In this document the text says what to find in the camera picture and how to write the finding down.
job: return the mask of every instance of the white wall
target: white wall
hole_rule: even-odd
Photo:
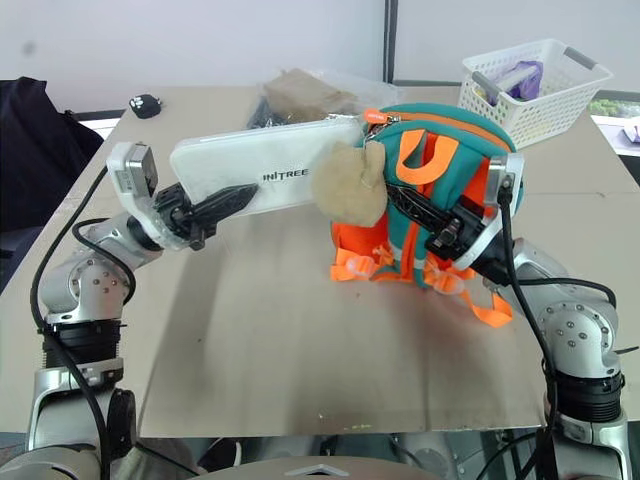
[[[394,78],[460,81],[463,58],[545,38],[640,91],[640,0],[400,0]]]
[[[77,112],[295,66],[381,79],[383,29],[384,0],[0,0],[0,78],[48,80]]]

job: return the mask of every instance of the plastic bag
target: plastic bag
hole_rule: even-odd
[[[329,71],[293,69],[262,86],[263,96],[248,123],[262,128],[360,115],[366,108],[400,103],[401,90],[383,82]]]

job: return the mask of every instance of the basket handle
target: basket handle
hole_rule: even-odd
[[[571,60],[578,62],[584,68],[588,68],[589,70],[593,70],[598,62],[591,60],[584,53],[579,52],[573,47],[567,47],[564,49],[564,54],[569,57]]]
[[[477,70],[471,74],[471,79],[484,89],[489,98],[498,98],[498,94],[502,91],[500,87]]]

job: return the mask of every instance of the beige table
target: beige table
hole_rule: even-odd
[[[180,139],[243,127],[250,88],[157,90],[163,112],[125,114],[0,297],[0,431],[27,426],[40,339],[28,290],[42,253],[116,141],[152,146],[160,186]],[[411,100],[455,103],[455,88]],[[585,115],[530,147],[515,233],[619,297],[618,347],[640,344],[640,193]],[[84,217],[121,208],[109,182]],[[51,264],[74,248],[63,242]],[[241,436],[494,428],[542,421],[542,375],[523,319],[501,329],[455,299],[403,285],[328,279],[328,222],[312,205],[230,219],[200,252],[168,252],[136,272],[125,310],[122,387],[145,436]],[[640,418],[637,354],[623,357],[623,400]]]

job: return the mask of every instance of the white plastic basket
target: white plastic basket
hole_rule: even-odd
[[[540,96],[519,101],[492,81],[519,61],[543,64]],[[602,84],[613,74],[575,48],[558,40],[541,40],[462,61],[465,78],[458,106],[500,125],[517,148],[526,147],[573,125]],[[483,91],[497,98],[491,106]]]

